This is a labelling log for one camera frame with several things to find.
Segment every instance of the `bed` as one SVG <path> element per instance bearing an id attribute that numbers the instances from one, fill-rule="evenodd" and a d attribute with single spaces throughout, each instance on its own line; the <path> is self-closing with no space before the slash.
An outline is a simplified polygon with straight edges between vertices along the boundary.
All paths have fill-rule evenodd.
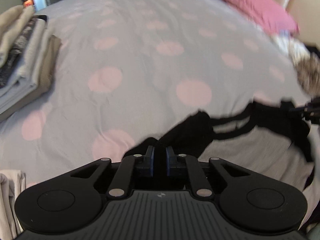
<path id="1" fill-rule="evenodd" d="M 159 137 L 190 113 L 310 100 L 289 58 L 221 0 L 65 0 L 39 12 L 62 39 L 50 92 L 0 124 L 0 169 L 31 186 Z M 318 163 L 317 127 L 310 132 Z M 306 221 L 320 196 L 304 190 Z"/>

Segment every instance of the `pillow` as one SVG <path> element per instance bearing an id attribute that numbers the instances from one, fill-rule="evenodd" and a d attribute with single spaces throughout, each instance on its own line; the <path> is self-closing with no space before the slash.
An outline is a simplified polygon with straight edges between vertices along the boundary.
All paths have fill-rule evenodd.
<path id="1" fill-rule="evenodd" d="M 298 24 L 274 0 L 224 0 L 260 25 L 267 34 L 299 33 Z"/>

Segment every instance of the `brown furry object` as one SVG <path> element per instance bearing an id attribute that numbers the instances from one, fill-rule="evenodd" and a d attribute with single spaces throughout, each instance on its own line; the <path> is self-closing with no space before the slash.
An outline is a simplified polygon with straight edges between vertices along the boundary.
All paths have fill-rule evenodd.
<path id="1" fill-rule="evenodd" d="M 298 81 L 303 90 L 312 96 L 320 95 L 320 59 L 312 53 L 295 65 Z"/>

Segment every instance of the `gray ribbed panel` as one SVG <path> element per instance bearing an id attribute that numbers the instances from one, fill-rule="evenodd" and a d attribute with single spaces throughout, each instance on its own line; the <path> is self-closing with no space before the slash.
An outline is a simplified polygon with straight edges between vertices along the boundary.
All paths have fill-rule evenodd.
<path id="1" fill-rule="evenodd" d="M 297 232 L 257 236 L 228 224 L 211 202 L 187 191 L 135 191 L 112 201 L 94 223 L 79 231 L 54 236 L 25 232 L 19 240 L 303 240 Z"/>

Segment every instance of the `stack of folded clothes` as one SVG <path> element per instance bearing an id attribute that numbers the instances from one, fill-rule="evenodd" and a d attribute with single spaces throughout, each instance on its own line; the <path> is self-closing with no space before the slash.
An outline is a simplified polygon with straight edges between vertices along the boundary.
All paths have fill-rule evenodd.
<path id="1" fill-rule="evenodd" d="M 52 33 L 33 6 L 0 14 L 0 122 L 49 90 L 61 44 Z"/>

